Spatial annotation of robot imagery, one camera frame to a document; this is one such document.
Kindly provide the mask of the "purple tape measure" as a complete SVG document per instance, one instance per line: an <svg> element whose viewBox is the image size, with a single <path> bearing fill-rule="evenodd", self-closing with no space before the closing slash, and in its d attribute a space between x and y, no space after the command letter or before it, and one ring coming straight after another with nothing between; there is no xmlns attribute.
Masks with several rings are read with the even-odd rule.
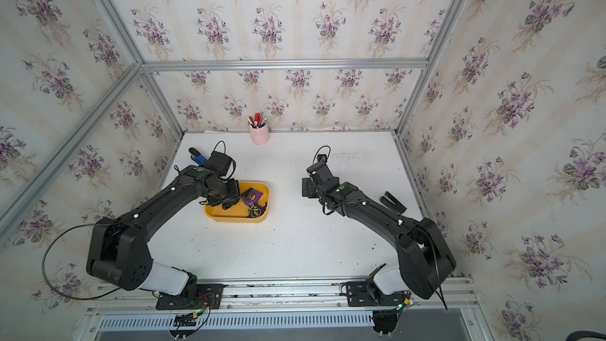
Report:
<svg viewBox="0 0 606 341"><path fill-rule="evenodd" d="M247 191L245 191L244 193L241 194L241 200L244 202L244 204L248 207L253 206L255 203L258 203L259 200L262 198L263 194L262 192L254 189L254 188L249 188L247 189Z"/></svg>

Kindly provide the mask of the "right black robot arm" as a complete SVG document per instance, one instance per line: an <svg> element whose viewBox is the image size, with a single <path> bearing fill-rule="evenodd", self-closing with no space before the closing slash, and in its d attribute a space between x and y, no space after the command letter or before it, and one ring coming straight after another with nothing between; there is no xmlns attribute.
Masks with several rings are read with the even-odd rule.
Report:
<svg viewBox="0 0 606 341"><path fill-rule="evenodd" d="M457 264L437 224L424 218L405 217L404 206L386 192L380 202L358 187L341 182L325 162L307 168L306 184L312 186L326 216L336 212L375 232L393 247L397 265L381 266L369 276L369 285L381 295L410 291L429 299L440 292L442 283Z"/></svg>

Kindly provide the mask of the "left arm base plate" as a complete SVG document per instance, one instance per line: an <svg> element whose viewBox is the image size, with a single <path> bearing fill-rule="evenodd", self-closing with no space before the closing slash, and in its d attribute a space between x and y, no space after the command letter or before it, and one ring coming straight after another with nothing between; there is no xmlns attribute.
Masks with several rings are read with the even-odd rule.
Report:
<svg viewBox="0 0 606 341"><path fill-rule="evenodd" d="M160 293L156 310L219 309L224 287L223 284L197 284L196 287L186 287L181 295Z"/></svg>

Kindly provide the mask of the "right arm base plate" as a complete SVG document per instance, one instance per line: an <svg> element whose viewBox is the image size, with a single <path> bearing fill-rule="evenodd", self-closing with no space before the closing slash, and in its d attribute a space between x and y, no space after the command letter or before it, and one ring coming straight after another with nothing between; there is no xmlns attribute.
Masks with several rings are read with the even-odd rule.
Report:
<svg viewBox="0 0 606 341"><path fill-rule="evenodd" d="M346 298L349 307L402 307L410 303L412 292L404 290L385 295L373 283L350 281L341 284L340 295Z"/></svg>

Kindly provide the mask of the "yellow plastic storage box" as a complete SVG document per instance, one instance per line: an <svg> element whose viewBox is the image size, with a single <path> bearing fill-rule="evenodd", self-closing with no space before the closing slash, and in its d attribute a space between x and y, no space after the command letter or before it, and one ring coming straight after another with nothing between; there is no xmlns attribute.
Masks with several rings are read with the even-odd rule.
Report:
<svg viewBox="0 0 606 341"><path fill-rule="evenodd" d="M205 207L205 215L216 222L258 224L265 220L269 210L270 189L262 182L240 182L240 200L230 207Z"/></svg>

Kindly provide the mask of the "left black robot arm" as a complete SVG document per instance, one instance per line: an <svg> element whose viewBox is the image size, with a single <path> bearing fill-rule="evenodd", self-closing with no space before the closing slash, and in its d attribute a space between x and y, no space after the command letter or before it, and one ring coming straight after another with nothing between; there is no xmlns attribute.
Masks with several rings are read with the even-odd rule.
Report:
<svg viewBox="0 0 606 341"><path fill-rule="evenodd" d="M238 180L190 165L147 202L116 218L103 218L93 227L86 272L123 290L151 290L179 296L192 286L185 271L154 261L148 243L174 215L193 201L211 207L240 201Z"/></svg>

